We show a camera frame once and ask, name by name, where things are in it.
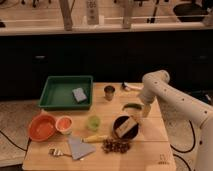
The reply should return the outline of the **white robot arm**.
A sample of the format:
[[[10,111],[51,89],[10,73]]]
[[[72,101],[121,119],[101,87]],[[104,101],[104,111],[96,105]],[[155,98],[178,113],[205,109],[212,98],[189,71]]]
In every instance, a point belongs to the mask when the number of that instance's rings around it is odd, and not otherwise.
[[[143,88],[138,97],[144,105],[160,97],[201,129],[195,171],[213,171],[213,106],[208,105],[168,84],[166,70],[150,72],[142,77]]]

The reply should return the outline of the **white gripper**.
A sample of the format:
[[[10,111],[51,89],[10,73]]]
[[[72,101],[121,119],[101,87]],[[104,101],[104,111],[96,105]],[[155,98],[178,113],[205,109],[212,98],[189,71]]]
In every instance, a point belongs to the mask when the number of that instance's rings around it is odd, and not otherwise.
[[[138,97],[141,100],[141,102],[144,104],[143,109],[142,109],[142,116],[147,117],[151,110],[150,104],[152,104],[154,102],[156,93],[153,90],[150,90],[150,89],[144,87],[138,94]]]

